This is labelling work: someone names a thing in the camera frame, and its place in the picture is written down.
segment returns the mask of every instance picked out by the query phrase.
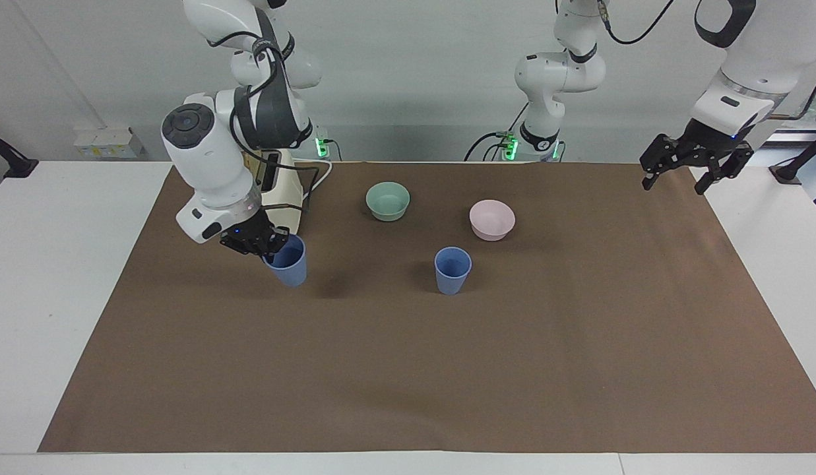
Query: brown tabletop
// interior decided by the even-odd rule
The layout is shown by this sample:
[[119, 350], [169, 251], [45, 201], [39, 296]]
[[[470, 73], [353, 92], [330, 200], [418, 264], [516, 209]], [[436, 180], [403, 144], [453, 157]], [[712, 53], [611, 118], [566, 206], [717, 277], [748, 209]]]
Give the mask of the brown tabletop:
[[[816, 392], [688, 171], [336, 164], [309, 279], [188, 240], [170, 174], [41, 451], [816, 452]], [[412, 194], [374, 220], [368, 187]], [[517, 227], [472, 234], [501, 199]], [[455, 245], [474, 271], [435, 291]]]

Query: white table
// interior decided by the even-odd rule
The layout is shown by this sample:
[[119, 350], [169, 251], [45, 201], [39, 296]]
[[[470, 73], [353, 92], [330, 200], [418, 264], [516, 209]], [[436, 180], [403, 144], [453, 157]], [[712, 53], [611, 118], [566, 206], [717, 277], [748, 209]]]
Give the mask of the white table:
[[[785, 454], [34, 454], [169, 170], [43, 162], [1, 184], [0, 473], [816, 474]], [[764, 168], [707, 198], [816, 388], [815, 205]]]

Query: blue cup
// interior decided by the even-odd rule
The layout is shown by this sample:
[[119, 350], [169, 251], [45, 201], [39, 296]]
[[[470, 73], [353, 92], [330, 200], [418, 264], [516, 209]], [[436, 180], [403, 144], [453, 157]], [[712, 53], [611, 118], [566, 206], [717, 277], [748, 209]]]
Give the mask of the blue cup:
[[441, 249], [434, 258], [437, 270], [437, 288], [442, 294], [457, 294], [472, 270], [472, 258], [459, 247]]
[[295, 234], [290, 235], [288, 243], [272, 258], [272, 264], [267, 262], [267, 258], [262, 258], [262, 261], [289, 288], [298, 288], [308, 277], [305, 242]]

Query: green bowl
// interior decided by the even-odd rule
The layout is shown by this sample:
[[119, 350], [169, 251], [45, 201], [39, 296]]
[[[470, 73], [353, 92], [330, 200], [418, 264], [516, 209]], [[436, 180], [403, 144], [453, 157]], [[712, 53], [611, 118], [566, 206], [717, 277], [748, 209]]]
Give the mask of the green bowl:
[[410, 204], [408, 189], [394, 181], [384, 181], [366, 192], [366, 205], [375, 219], [393, 222], [405, 215]]

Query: white wall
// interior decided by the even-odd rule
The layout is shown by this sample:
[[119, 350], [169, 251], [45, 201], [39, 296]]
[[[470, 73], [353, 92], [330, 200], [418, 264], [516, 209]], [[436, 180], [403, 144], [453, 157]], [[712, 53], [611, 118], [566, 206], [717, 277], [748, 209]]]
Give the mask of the white wall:
[[[235, 86], [231, 51], [208, 48], [178, 0], [18, 3], [104, 120], [132, 126], [151, 159], [166, 160], [158, 124], [183, 97]], [[637, 35], [663, 4], [615, 2], [613, 29]], [[695, 33], [694, 8], [674, 3], [636, 46], [603, 38], [606, 82], [565, 97], [568, 160], [634, 162], [656, 133], [682, 132], [724, 59]], [[547, 0], [291, 0], [283, 9], [298, 44], [323, 61], [324, 81], [305, 97], [347, 159], [460, 160], [523, 105], [519, 57], [558, 49]], [[73, 127], [83, 125], [0, 7], [1, 136], [30, 156], [72, 160]]]

